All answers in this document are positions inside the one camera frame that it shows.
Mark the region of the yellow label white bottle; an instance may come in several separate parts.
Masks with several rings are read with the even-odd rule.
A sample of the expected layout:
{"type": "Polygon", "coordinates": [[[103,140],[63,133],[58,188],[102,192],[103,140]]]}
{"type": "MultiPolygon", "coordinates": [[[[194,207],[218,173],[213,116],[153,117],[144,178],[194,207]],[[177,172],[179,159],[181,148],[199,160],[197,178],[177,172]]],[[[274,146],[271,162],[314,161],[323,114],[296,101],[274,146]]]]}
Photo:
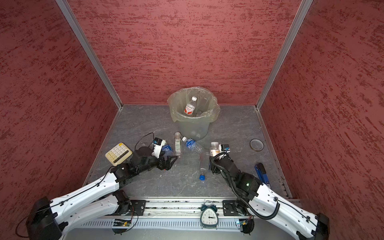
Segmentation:
{"type": "Polygon", "coordinates": [[[211,142],[210,157],[215,157],[220,152],[220,144],[218,142],[211,142]]]}

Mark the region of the red white label water bottle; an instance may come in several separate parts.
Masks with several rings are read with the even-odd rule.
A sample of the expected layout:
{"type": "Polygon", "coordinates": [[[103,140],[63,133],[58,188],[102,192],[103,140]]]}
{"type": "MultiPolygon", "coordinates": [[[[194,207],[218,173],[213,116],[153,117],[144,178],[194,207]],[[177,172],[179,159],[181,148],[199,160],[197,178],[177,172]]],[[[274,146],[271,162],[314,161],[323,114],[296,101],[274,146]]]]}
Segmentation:
{"type": "Polygon", "coordinates": [[[187,116],[192,116],[195,109],[196,109],[196,106],[197,106],[197,97],[193,96],[191,98],[191,100],[186,104],[186,107],[185,107],[185,110],[184,110],[184,113],[187,115],[187,116]]]}

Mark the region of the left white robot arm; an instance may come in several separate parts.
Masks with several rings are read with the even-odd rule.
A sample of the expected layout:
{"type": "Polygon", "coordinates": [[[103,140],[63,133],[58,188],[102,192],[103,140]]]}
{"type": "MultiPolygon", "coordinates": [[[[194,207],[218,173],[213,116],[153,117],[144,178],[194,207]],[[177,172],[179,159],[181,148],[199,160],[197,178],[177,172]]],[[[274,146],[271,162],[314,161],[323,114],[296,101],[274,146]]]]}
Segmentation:
{"type": "Polygon", "coordinates": [[[150,148],[141,147],[133,152],[129,161],[112,166],[100,179],[67,195],[49,200],[37,200],[26,220],[30,240],[59,240],[71,229],[90,220],[107,215],[133,217],[135,207],[123,187],[135,176],[154,168],[170,170],[178,156],[159,157],[150,148]]]}

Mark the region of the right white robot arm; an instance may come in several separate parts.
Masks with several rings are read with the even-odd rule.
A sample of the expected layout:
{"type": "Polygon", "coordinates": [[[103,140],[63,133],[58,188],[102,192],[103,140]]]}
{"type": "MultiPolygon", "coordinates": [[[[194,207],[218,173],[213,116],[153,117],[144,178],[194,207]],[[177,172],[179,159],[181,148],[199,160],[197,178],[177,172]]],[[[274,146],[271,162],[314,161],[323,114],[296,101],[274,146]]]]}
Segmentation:
{"type": "Polygon", "coordinates": [[[265,220],[296,240],[328,240],[330,220],[305,211],[278,195],[252,174],[240,171],[226,152],[210,157],[214,174],[221,174],[237,197],[237,212],[265,220]]]}

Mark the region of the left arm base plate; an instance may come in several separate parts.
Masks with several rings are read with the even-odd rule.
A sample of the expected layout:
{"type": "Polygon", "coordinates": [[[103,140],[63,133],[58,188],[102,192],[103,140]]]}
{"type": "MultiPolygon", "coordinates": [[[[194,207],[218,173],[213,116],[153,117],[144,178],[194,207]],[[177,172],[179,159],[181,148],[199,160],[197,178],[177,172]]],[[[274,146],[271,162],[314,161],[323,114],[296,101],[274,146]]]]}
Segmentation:
{"type": "Polygon", "coordinates": [[[120,216],[134,216],[138,214],[142,216],[146,208],[146,200],[130,200],[129,202],[122,205],[119,210],[120,216]]]}

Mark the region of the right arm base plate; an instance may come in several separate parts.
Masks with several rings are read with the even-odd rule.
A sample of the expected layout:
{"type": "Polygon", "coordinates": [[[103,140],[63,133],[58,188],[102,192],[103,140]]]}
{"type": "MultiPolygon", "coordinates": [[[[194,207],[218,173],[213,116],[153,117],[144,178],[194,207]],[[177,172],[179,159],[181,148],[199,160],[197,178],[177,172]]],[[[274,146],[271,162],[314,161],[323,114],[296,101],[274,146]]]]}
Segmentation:
{"type": "Polygon", "coordinates": [[[223,200],[224,216],[248,216],[245,204],[239,200],[223,200]]]}

